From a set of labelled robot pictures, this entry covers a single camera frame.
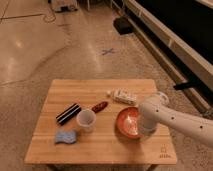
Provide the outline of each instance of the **blue sponge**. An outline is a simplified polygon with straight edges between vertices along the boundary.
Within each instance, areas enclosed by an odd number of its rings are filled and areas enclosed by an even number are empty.
[[[66,143],[66,144],[74,144],[77,141],[76,131],[58,131],[55,134],[55,144],[58,143]]]

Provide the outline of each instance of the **copper bowl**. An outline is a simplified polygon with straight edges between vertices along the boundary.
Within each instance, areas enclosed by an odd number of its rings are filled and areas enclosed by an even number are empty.
[[[121,134],[131,139],[140,138],[137,129],[138,108],[128,107],[119,112],[116,126]]]

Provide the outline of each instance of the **small bottle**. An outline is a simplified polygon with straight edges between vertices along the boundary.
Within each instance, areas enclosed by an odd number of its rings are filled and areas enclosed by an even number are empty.
[[[107,91],[107,96],[117,102],[129,105],[135,105],[137,101],[137,96],[135,94],[123,90]]]

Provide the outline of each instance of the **table leg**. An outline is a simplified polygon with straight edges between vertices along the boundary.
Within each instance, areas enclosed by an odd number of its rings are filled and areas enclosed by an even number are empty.
[[[87,10],[89,11],[90,10],[90,1],[87,0]]]
[[[110,0],[110,8],[112,8],[112,5],[113,5],[112,3],[113,3],[112,0]]]
[[[149,166],[149,168],[146,171],[155,170],[157,166],[158,166],[157,164],[152,164],[151,166]]]
[[[47,164],[46,166],[52,171],[60,171],[54,164]]]

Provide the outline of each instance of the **logo on table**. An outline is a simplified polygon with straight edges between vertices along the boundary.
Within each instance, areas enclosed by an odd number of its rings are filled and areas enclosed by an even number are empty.
[[[161,153],[159,155],[159,158],[164,158],[164,159],[171,158],[171,156],[167,154],[167,149],[165,145],[161,147]]]

